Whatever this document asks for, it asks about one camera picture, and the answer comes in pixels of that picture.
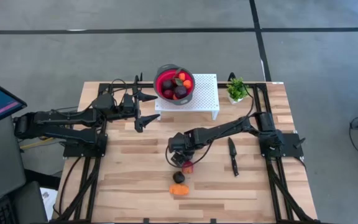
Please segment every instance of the butcher block tabletop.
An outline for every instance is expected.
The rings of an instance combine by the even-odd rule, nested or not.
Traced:
[[[85,82],[80,111],[97,97],[99,84]],[[292,133],[295,126],[284,84],[266,85],[275,127]],[[143,88],[142,92],[156,95],[153,88]],[[119,102],[123,94],[124,91],[118,91],[114,97]],[[211,119],[209,112],[163,112],[161,121],[151,122],[143,133],[135,131],[133,119],[108,123],[108,146],[101,159],[92,222],[140,223],[149,218],[150,222],[209,223],[216,218],[218,223],[275,223],[265,159],[260,155],[258,139],[248,133],[231,136],[236,145],[239,176],[233,174],[227,138],[221,138],[215,140],[205,158],[195,164],[194,173],[185,174],[184,184],[189,186],[189,194],[176,196],[169,192],[169,186],[174,184],[172,175],[179,169],[165,160],[168,138],[177,132],[212,128],[245,116],[251,101],[248,96],[231,105],[226,89],[220,88],[220,111],[216,121]],[[140,109],[144,116],[155,114],[153,101],[140,103]],[[257,127],[254,119],[251,124]],[[196,151],[193,160],[202,156],[206,148]],[[65,161],[56,208],[63,182],[75,160]],[[306,214],[317,218],[305,168],[294,158],[282,160],[288,190]],[[78,192],[83,164],[84,159],[80,159],[69,176],[62,210]],[[82,218],[86,215],[88,194],[89,191],[84,197]],[[282,217],[286,218],[282,195],[278,195]]]

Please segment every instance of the potted plant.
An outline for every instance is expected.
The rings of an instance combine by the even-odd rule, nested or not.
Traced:
[[[227,84],[227,97],[231,104],[235,104],[240,102],[248,94],[246,86],[242,82],[242,78],[232,78],[230,81],[231,82]]]

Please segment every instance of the black knife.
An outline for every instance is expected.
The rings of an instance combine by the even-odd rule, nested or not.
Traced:
[[[237,177],[239,175],[239,170],[237,168],[237,162],[236,162],[236,155],[237,155],[236,147],[234,146],[234,142],[230,137],[229,137],[229,140],[227,140],[227,141],[229,142],[229,153],[230,153],[230,157],[231,157],[231,166],[233,168],[234,176]]]

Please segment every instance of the black floor stripe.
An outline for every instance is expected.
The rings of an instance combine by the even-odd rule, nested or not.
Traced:
[[[358,27],[334,28],[262,28],[261,32],[358,32]]]
[[[270,69],[269,69],[269,65],[267,63],[264,39],[262,37],[262,33],[260,32],[261,29],[260,29],[260,24],[259,24],[258,12],[256,10],[255,0],[249,0],[249,4],[251,7],[252,19],[254,20],[256,40],[258,42],[258,49],[259,49],[259,56],[263,62],[262,66],[263,66],[263,70],[264,70],[265,81],[271,82],[272,77],[270,76]]]
[[[85,29],[85,30],[0,30],[0,34],[169,34],[169,33],[236,33],[255,32],[246,27],[195,27],[195,28],[156,28],[156,29]]]

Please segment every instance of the concrete floor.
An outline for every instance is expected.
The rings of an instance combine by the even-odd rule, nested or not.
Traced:
[[[263,27],[358,27],[356,0],[256,0]],[[0,30],[252,27],[246,0],[0,0]],[[358,223],[358,32],[264,33],[273,81],[285,82],[319,219]],[[84,81],[152,80],[165,63],[194,73],[264,79],[255,34],[0,35],[0,85],[25,111],[75,106]],[[358,131],[353,133],[358,145]],[[63,167],[58,145],[23,154],[27,168]]]

